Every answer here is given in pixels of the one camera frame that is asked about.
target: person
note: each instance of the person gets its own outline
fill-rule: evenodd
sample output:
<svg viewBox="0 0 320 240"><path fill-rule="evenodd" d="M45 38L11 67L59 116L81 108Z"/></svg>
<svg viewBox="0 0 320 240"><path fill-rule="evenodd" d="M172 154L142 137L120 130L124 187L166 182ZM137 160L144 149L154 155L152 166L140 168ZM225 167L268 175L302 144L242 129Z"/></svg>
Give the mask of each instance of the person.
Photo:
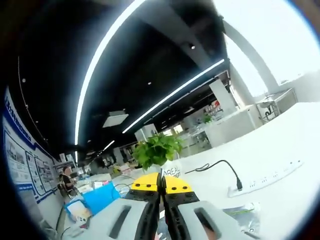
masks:
<svg viewBox="0 0 320 240"><path fill-rule="evenodd" d="M62 181L64 183L64 186L65 186L65 189L68 193L72 193L73 195L73 192L72 190L75 189L75 181L70 177L70 174L71 174L71 167L70 166L65 166L63 167L62 169Z"/></svg>
<svg viewBox="0 0 320 240"><path fill-rule="evenodd" d="M60 174L58 179L59 179L59 181L58 181L57 188L59 189L61 196L62 197L68 196L68 193L67 193L67 190L66 190L66 186L65 186L65 183L63 181L63 175Z"/></svg>

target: bright window light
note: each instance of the bright window light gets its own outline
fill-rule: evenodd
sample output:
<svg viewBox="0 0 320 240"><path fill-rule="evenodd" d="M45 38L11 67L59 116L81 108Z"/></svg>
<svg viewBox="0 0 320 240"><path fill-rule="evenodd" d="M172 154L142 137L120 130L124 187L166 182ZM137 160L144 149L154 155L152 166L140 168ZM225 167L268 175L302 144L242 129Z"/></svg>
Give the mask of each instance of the bright window light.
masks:
<svg viewBox="0 0 320 240"><path fill-rule="evenodd" d="M213 64L212 66L208 67L206 70L200 72L198 75L194 76L193 78L191 78L189 81L187 81L186 83L184 83L183 85L181 85L180 87L178 87L176 90L174 90L173 92L171 92L168 96L166 96L165 98L163 98L161 101L159 101L158 103L156 103L153 107L151 107L148 111L146 111L144 114L142 114L140 117L138 117L133 123L131 123L125 130L123 130L123 134L126 133L129 129L131 129L134 125L136 125L141 119L143 119L145 116L147 116L149 113L151 113L153 110L155 110L157 107L159 107L161 104L163 104L165 101L167 101L169 98L171 98L173 95L175 95L176 93L178 93L179 91L181 91L182 89L184 89L186 86L188 86L189 84L191 84L193 81L197 80L198 78L200 78L202 75L206 74L207 72L209 72L210 70L214 69L215 67L219 66L220 64L222 64L225 60L222 59L220 61L218 61L217 63Z"/></svg>
<svg viewBox="0 0 320 240"><path fill-rule="evenodd" d="M246 105L232 84L230 85L230 92L234 97L236 104L238 104L239 108L241 109L244 108Z"/></svg>
<svg viewBox="0 0 320 240"><path fill-rule="evenodd" d="M110 147L114 142L115 142L115 140L112 140L107 146L105 146L105 148L103 149L103 151L106 150L108 147Z"/></svg>
<svg viewBox="0 0 320 240"><path fill-rule="evenodd" d="M256 49L279 85L320 69L317 36L290 1L213 2L224 20Z"/></svg>
<svg viewBox="0 0 320 240"><path fill-rule="evenodd" d="M78 173L78 175L82 175L82 174L84 174L84 170L82 168L78 168L77 173Z"/></svg>
<svg viewBox="0 0 320 240"><path fill-rule="evenodd" d="M241 76L244 84L253 97L258 97L268 92L265 82L262 80L255 66L249 60L238 45L224 34L226 52L235 69Z"/></svg>
<svg viewBox="0 0 320 240"><path fill-rule="evenodd" d="M81 112L82 107L84 104L86 92L89 86L89 82L91 80L92 74L94 73L94 70L96 68L96 65L104 52L107 44L110 42L111 38L115 35L117 30L120 28L120 26L126 21L126 19L144 2L145 0L135 0L133 3L131 3L124 11L121 13L121 15L115 20L115 22L110 27L109 31L106 33L102 41L100 42L98 48L96 49L94 56L91 60L91 63L89 65L89 68L85 74L85 78L83 81L78 107L76 111L76 117L75 117L75 131L74 131L74 144L78 144L79 140L79 126L80 126L80 118L81 118Z"/></svg>
<svg viewBox="0 0 320 240"><path fill-rule="evenodd" d="M175 131L177 134L184 131L183 128L182 128L182 126L181 126L180 124L177 125L177 126L175 126L173 129L174 129L174 131Z"/></svg>
<svg viewBox="0 0 320 240"><path fill-rule="evenodd" d="M171 129L163 131L163 134L166 136L171 136L172 135Z"/></svg>

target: green potted plant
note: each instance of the green potted plant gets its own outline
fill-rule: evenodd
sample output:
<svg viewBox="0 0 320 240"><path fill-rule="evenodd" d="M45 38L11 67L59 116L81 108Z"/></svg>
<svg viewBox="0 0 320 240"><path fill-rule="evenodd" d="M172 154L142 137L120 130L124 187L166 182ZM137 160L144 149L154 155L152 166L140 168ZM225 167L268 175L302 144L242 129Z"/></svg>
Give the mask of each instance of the green potted plant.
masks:
<svg viewBox="0 0 320 240"><path fill-rule="evenodd" d="M211 117L210 115L208 115L208 114L205 114L205 115L203 116L203 122L204 122L205 124L210 123L212 120L213 120L212 117Z"/></svg>
<svg viewBox="0 0 320 240"><path fill-rule="evenodd" d="M171 135L167 136L163 133L156 134L149 137L147 141L138 142L133 150L132 156L139 162L144 170L147 170L153 165L162 166L167 161L172 161L176 153L182 151L182 140L178 137ZM178 175L179 167L174 166L170 171L165 171L167 175Z"/></svg>

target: white desk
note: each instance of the white desk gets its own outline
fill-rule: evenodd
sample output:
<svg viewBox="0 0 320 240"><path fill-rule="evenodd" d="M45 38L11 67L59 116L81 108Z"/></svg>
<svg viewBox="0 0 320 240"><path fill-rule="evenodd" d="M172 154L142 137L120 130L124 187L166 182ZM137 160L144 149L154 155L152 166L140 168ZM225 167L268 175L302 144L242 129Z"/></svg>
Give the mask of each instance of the white desk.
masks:
<svg viewBox="0 0 320 240"><path fill-rule="evenodd" d="M297 103L260 128L224 145L181 158L183 171L206 163L227 160L242 181L254 180L273 172L283 163L303 160L296 171L263 189L228 198L228 186L236 179L229 166L221 163L204 172L183 175L200 200L218 208L260 202L260 235L265 239L283 240L299 229L299 223L312 209L320 187L320 102ZM134 171L135 178L143 174ZM118 183L132 183L119 176Z"/></svg>

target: white wall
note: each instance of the white wall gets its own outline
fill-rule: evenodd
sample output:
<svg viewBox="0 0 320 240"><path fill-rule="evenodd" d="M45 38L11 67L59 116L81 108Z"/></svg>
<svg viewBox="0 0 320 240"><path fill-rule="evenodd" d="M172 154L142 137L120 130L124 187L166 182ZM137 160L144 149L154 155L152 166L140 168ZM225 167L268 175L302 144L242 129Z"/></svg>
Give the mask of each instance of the white wall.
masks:
<svg viewBox="0 0 320 240"><path fill-rule="evenodd" d="M290 1L214 0L214 3L224 21L235 28L262 58L257 64L258 59L252 55L250 46L245 46L240 37L233 39L255 64L263 80L270 80L274 76L273 81L266 83L269 90L276 82L291 81L298 78L299 74L319 69L320 48L317 35Z"/></svg>
<svg viewBox="0 0 320 240"><path fill-rule="evenodd" d="M294 88L298 102L320 102L320 70L278 86L275 92Z"/></svg>
<svg viewBox="0 0 320 240"><path fill-rule="evenodd" d="M185 117L183 121L181 122L181 127L185 129L192 129L194 126L197 125L198 119L201 121L203 120L204 117L204 109L207 106L204 106L203 108L195 111L194 113L190 114L189 116Z"/></svg>
<svg viewBox="0 0 320 240"><path fill-rule="evenodd" d="M42 149L22 123L9 89L5 93L5 104L4 147L12 180L20 191L33 190L43 218L55 229L64 201L57 189L54 158ZM48 171L41 173L44 166L48 166Z"/></svg>

